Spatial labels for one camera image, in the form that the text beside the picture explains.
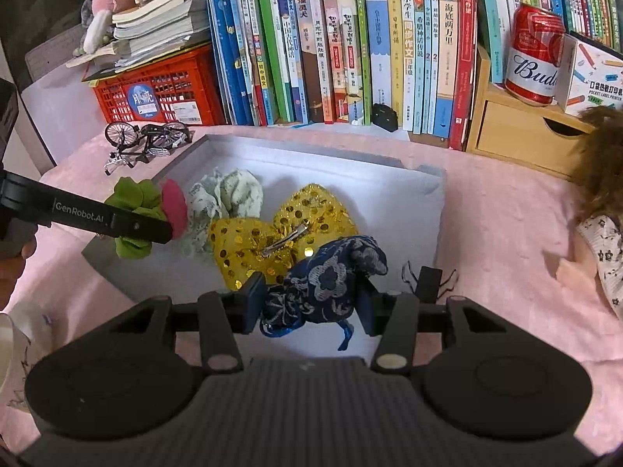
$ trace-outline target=metal hair clip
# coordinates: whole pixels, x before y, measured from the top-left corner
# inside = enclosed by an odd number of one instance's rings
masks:
[[[291,234],[289,234],[287,237],[282,238],[281,240],[275,242],[274,244],[268,246],[267,248],[262,250],[262,256],[264,258],[268,258],[272,253],[274,253],[276,250],[281,249],[282,247],[284,247],[288,242],[290,241],[295,241],[297,240],[297,238],[302,237],[304,234],[307,233],[307,231],[309,230],[309,225],[302,223],[301,225],[298,225],[296,230],[294,230],[294,232],[292,232]]]

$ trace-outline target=red can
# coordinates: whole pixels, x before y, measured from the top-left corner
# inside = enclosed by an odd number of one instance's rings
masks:
[[[530,105],[554,98],[565,24],[554,13],[521,4],[515,12],[504,86]]]

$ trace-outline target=model bicycle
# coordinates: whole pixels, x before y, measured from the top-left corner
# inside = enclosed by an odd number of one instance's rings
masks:
[[[121,165],[133,169],[137,161],[149,163],[151,156],[169,156],[173,149],[192,142],[188,126],[177,122],[164,126],[146,124],[142,128],[130,123],[111,123],[104,134],[116,148],[104,167],[107,176]]]

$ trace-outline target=drawer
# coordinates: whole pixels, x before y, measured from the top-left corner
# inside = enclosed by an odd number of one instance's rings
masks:
[[[502,159],[568,176],[579,160],[574,147],[581,135],[537,114],[487,102],[477,146]]]

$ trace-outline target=white foam box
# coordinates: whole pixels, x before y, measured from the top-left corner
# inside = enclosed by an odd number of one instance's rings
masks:
[[[415,275],[423,265],[435,266],[437,239],[445,203],[445,174],[422,165],[408,170],[396,159],[341,151],[295,142],[275,142],[231,135],[207,135],[167,166],[154,180],[173,179],[183,191],[218,169],[251,171],[264,187],[262,219],[273,215],[292,194],[309,183],[331,191],[348,209],[360,234],[372,235],[387,256],[386,276],[371,281],[380,291],[409,291],[402,269],[407,261]],[[94,238],[83,251],[87,261],[133,301],[168,295],[174,303],[194,302],[204,293],[223,290],[225,283],[212,260],[182,255],[179,241],[154,244],[144,260],[121,260],[114,241]],[[250,335],[236,335],[245,362],[252,357],[359,356],[368,363],[378,337],[367,336],[357,313],[347,351],[338,352],[343,331],[337,325],[306,323],[279,339],[264,337],[256,327]]]
[[[590,107],[623,107],[621,57],[565,35],[554,97],[563,111],[578,116]]]

